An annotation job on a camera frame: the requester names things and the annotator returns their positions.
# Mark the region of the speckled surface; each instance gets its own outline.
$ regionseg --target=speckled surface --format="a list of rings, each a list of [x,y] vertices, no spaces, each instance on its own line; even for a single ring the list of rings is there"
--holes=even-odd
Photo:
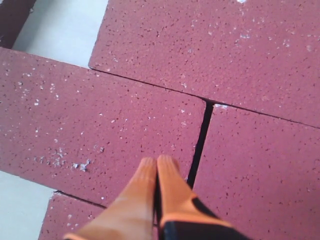
[[[319,12],[318,0],[110,0],[89,65],[320,127]]]
[[[104,206],[142,157],[188,175],[202,100],[4,48],[0,79],[0,170]]]
[[[49,200],[38,240],[61,240],[97,217],[104,208],[54,193]]]
[[[12,48],[36,0],[0,0],[0,47]]]
[[[320,130],[215,107],[194,191],[254,239],[319,239]]]

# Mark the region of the gray floor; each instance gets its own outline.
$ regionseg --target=gray floor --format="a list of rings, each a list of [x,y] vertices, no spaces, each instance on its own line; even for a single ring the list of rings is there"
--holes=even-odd
[[[37,0],[13,49],[87,68],[107,3]],[[0,240],[37,240],[54,190],[1,171],[0,189]]]
[[[88,68],[108,0],[37,0],[13,49]]]

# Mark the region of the concrete floor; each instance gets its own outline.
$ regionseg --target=concrete floor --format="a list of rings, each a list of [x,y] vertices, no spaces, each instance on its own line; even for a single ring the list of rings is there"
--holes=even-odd
[[[38,0],[13,49],[88,68],[107,4],[108,0]],[[54,189],[2,171],[0,188],[0,238],[38,239]]]

